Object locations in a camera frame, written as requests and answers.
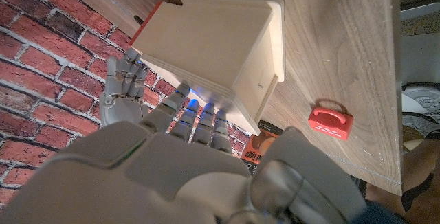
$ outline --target red brick wall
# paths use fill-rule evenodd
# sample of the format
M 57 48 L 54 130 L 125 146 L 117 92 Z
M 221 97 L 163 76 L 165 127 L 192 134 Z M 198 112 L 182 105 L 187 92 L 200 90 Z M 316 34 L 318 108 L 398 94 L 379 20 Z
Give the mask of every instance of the red brick wall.
M 0 209 L 48 158 L 100 128 L 106 59 L 129 37 L 80 0 L 0 0 Z M 150 71 L 154 108 L 175 88 Z M 249 134 L 229 124 L 234 154 Z

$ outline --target handle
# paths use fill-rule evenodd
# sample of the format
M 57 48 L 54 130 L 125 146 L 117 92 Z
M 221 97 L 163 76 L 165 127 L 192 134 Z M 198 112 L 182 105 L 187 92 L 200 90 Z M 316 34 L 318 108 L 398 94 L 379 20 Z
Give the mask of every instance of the handle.
M 314 115 L 318 115 L 319 113 L 326 113 L 326 114 L 332 115 L 333 117 L 338 118 L 339 122 L 341 124 L 345 124 L 345 122 L 346 122 L 346 119 L 345 119 L 344 115 L 341 114 L 341 113 L 338 113 L 337 111 L 334 111 L 334 110 L 331 110 L 331 109 L 327 109 L 327 108 L 324 108 L 324 107 L 316 107 L 313 110 L 313 114 Z

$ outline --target robotic hand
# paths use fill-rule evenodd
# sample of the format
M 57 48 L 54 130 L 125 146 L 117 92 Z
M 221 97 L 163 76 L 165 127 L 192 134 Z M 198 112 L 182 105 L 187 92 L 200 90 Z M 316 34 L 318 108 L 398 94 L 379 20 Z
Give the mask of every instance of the robotic hand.
M 150 113 L 147 68 L 130 50 L 109 59 L 100 111 L 106 126 L 46 162 L 0 223 L 350 223 L 366 204 L 349 176 L 287 128 L 251 176 L 231 156 L 226 114 L 199 104 L 185 84 Z
M 156 128 L 156 131 L 166 131 L 190 89 L 187 85 L 181 84 L 175 93 L 171 94 L 148 115 L 148 107 L 142 104 L 144 81 L 148 70 L 149 68 L 140 60 L 140 55 L 133 48 L 127 51 L 122 60 L 110 56 L 107 62 L 105 89 L 100 96 L 100 114 L 103 126 L 121 121 L 133 123 L 142 121 L 144 125 Z M 171 135 L 188 142 L 198 109 L 198 101 L 191 100 L 180 121 L 171 130 Z M 201 114 L 192 140 L 231 153 L 226 113 L 219 111 L 216 115 L 214 134 L 212 134 L 213 115 L 214 106 L 208 103 Z
M 109 57 L 105 88 L 99 99 L 103 126 L 119 121 L 138 123 L 148 114 L 148 107 L 142 104 L 148 70 L 133 48 L 122 60 Z

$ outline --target wood grain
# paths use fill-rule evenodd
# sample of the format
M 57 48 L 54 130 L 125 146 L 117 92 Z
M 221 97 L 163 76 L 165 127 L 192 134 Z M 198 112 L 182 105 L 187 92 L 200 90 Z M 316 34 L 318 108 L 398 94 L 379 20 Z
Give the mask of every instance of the wood grain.
M 147 17 L 158 1 L 83 0 L 133 36 L 133 16 Z M 285 81 L 263 119 L 296 126 L 346 172 L 402 194 L 399 0 L 285 0 Z M 354 117 L 347 142 L 312 131 L 311 107 Z

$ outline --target gray robot hand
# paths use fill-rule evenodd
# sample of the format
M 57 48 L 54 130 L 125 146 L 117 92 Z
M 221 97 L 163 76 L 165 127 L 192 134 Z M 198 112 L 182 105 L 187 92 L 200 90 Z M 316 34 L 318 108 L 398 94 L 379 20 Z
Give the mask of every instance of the gray robot hand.
M 103 126 L 119 121 L 137 123 L 148 114 L 148 107 L 142 104 L 148 70 L 134 49 L 127 50 L 121 60 L 109 57 L 105 88 L 99 101 Z

